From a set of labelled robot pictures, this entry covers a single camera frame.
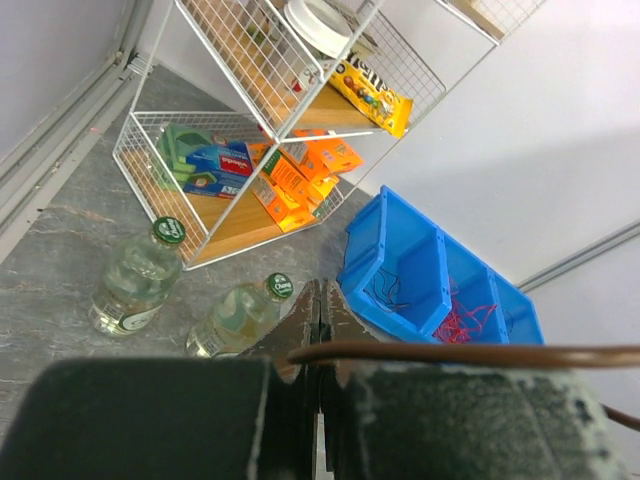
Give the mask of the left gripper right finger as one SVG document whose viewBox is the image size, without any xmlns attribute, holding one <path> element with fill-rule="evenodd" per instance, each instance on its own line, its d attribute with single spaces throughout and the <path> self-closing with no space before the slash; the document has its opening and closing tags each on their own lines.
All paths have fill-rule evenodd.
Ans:
<svg viewBox="0 0 640 480">
<path fill-rule="evenodd" d="M 560 368 L 338 359 L 324 371 L 337 479 L 626 479 L 606 414 Z"/>
</svg>

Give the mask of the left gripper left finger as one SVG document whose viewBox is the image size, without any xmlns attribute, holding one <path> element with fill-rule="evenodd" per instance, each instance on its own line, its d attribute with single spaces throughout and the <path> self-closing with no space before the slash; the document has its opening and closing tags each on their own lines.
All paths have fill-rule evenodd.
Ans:
<svg viewBox="0 0 640 480">
<path fill-rule="evenodd" d="M 75 358 L 27 390 L 1 448 L 5 479 L 311 479 L 316 409 L 286 360 L 318 332 L 309 281 L 258 344 L 226 359 Z"/>
</svg>

